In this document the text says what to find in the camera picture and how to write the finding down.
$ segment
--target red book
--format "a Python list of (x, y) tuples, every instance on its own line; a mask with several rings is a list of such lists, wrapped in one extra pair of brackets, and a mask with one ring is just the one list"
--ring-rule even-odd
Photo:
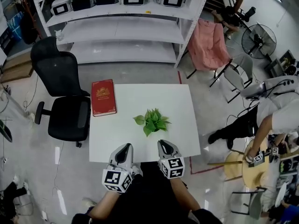
[(92, 84), (93, 116), (116, 113), (114, 85), (112, 80), (102, 80)]

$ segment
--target red floor marking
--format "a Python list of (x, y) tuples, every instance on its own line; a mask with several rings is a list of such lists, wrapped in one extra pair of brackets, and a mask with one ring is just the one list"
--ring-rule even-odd
[(179, 70), (178, 70), (178, 80), (179, 80), (179, 83), (182, 84), (181, 73), (179, 72)]
[(208, 172), (208, 171), (212, 171), (212, 170), (215, 170), (215, 169), (218, 169), (218, 168), (221, 168), (223, 167), (223, 165), (221, 166), (216, 166), (214, 168), (209, 168), (209, 169), (205, 169), (205, 170), (202, 170), (202, 171), (198, 171), (198, 172), (192, 172), (192, 159), (191, 157), (189, 157), (189, 160), (190, 160), (190, 174), (191, 175), (194, 175), (194, 174), (202, 174), (202, 173), (205, 173), (205, 172)]

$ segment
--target concrete floor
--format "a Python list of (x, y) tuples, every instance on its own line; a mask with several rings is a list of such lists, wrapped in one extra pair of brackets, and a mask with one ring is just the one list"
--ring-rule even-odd
[[(230, 54), (237, 55), (242, 48), (234, 41), (229, 41)], [(259, 81), (267, 78), (260, 68), (260, 61), (255, 62), (254, 74)], [(188, 185), (189, 191), (198, 200), (202, 208), (213, 212), (223, 223), (265, 223), (260, 219), (255, 221), (248, 216), (230, 213), (230, 208), (238, 211), (246, 211), (242, 203), (245, 197), (231, 197), (232, 191), (247, 190), (242, 179), (224, 182), (223, 168), (208, 172), (197, 173), (211, 168), (208, 162), (223, 161), (228, 155), (228, 149), (224, 140), (219, 140), (212, 145), (207, 144), (209, 133), (226, 125), (230, 114), (237, 115), (249, 102), (241, 97), (236, 98), (230, 104), (227, 99), (233, 97), (228, 81), (221, 77), (212, 88), (209, 84), (213, 81), (213, 72), (197, 71), (190, 79), (186, 76), (193, 71), (193, 65), (189, 55), (183, 57), (178, 70), (182, 77), (182, 83), (189, 84), (193, 106), (195, 110), (201, 155), (191, 159), (185, 158), (186, 171), (183, 181)], [(115, 84), (178, 84), (178, 70), (172, 65), (161, 63), (103, 63), (86, 64), (78, 68), (81, 88), (91, 91), (93, 81), (113, 79)], [(24, 100), (30, 101), (35, 91), (37, 74), (31, 78), (10, 82), (12, 97), (22, 105)], [(43, 83), (38, 79), (36, 94), (28, 111), (35, 112), (40, 101), (45, 102), (45, 109), (51, 109), (55, 98), (46, 91)], [(48, 135), (49, 118), (43, 117), (41, 124), (21, 125), (18, 120), (7, 121), (7, 126), (12, 132), (13, 143), (4, 141), (5, 157), (8, 158), (4, 170), (0, 170), (0, 186), (4, 189), (13, 179), (19, 175), (21, 182), (27, 180), (32, 196), (21, 197), (22, 205), (33, 202), (34, 212), (31, 216), (21, 216), (20, 224), (40, 224), (41, 211), (48, 214), (49, 222), (56, 224), (71, 223), (72, 217), (79, 212), (86, 211), (81, 204), (83, 197), (89, 197), (99, 201), (106, 192), (101, 184), (102, 170), (105, 163), (89, 162), (88, 139), (83, 142), (82, 148), (76, 148), (74, 142), (63, 142)], [(244, 150), (249, 140), (235, 140), (234, 149)], [(55, 164), (55, 147), (63, 147), (60, 165)], [(270, 191), (276, 191), (275, 179), (278, 175), (278, 163), (273, 163), (268, 172), (270, 175), (267, 185)], [(67, 215), (60, 209), (57, 190), (62, 191)], [(273, 202), (274, 195), (268, 191), (264, 199), (265, 209)], [(21, 207), (18, 212), (30, 215), (31, 205)]]

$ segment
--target green plant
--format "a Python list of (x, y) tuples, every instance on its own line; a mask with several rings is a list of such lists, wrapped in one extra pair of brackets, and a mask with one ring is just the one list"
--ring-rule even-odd
[(146, 137), (149, 136), (151, 132), (156, 132), (159, 129), (163, 131), (167, 131), (166, 124), (171, 124), (168, 122), (168, 117), (162, 116), (158, 109), (155, 110), (147, 110), (145, 116), (138, 115), (133, 118), (138, 125), (143, 125), (143, 131)]

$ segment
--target wall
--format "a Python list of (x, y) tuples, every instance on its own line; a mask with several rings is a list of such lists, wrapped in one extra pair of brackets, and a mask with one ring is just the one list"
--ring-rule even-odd
[(299, 8), (276, 0), (244, 0), (241, 6), (245, 11), (251, 7), (256, 8), (256, 14), (247, 25), (266, 25), (276, 36), (277, 46), (271, 58), (281, 57), (289, 49), (299, 59)]

